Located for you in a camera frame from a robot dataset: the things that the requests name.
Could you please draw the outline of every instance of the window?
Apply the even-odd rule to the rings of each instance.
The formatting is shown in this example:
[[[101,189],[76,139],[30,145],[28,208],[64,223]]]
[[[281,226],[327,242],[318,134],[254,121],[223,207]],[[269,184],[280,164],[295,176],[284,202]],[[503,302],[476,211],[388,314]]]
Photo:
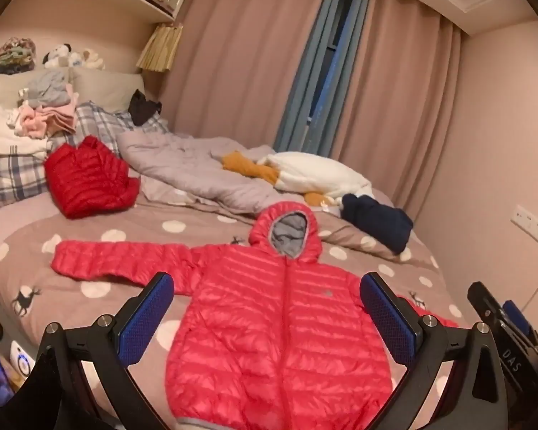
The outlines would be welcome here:
[[[315,111],[315,106],[317,105],[317,101],[319,100],[319,96],[323,90],[323,84],[325,83],[327,73],[331,67],[334,54],[337,51],[337,44],[339,44],[339,40],[341,39],[341,33],[343,31],[343,27],[345,27],[346,17],[349,14],[350,5],[352,2],[353,0],[339,0],[339,5],[337,5],[337,12],[335,13],[335,19],[333,20],[333,27],[331,28],[331,34],[329,36],[329,42],[327,43],[327,49],[325,51],[325,58],[321,66],[321,71],[319,72],[317,87],[313,95],[313,101],[311,102],[311,109],[309,110],[309,118],[307,119],[307,123],[311,122],[311,117]]]

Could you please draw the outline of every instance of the wall outlet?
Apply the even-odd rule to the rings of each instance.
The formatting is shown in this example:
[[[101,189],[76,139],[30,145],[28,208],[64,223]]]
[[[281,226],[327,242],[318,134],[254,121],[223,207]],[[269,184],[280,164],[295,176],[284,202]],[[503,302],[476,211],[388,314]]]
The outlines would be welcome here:
[[[511,221],[538,241],[538,218],[521,205],[517,205]]]

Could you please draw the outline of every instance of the blue curtain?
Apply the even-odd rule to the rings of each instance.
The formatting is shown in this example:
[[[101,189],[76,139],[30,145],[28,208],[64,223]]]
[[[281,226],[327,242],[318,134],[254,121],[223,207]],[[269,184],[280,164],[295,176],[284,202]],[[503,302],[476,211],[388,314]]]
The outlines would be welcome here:
[[[367,15],[368,1],[353,0],[351,3],[337,49],[307,128],[311,103],[316,93],[339,0],[323,0],[321,3],[321,9],[285,106],[273,146],[276,151],[302,150],[322,156],[330,154]]]

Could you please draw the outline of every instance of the white device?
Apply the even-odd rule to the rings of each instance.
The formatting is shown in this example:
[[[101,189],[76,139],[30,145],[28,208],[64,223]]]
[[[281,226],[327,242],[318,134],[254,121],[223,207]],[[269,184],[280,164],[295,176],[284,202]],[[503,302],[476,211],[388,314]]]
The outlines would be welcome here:
[[[35,360],[16,341],[10,344],[10,363],[24,379],[28,378],[36,364]]]

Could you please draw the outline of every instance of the pink puffer jacket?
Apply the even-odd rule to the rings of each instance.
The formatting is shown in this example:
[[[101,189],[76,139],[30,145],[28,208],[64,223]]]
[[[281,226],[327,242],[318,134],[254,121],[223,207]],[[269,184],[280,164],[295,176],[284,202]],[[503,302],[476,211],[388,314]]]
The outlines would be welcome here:
[[[311,210],[281,202],[251,247],[62,241],[52,268],[145,285],[158,271],[193,300],[167,360],[178,421],[237,430],[363,429],[392,392],[383,342],[360,279],[318,262]]]

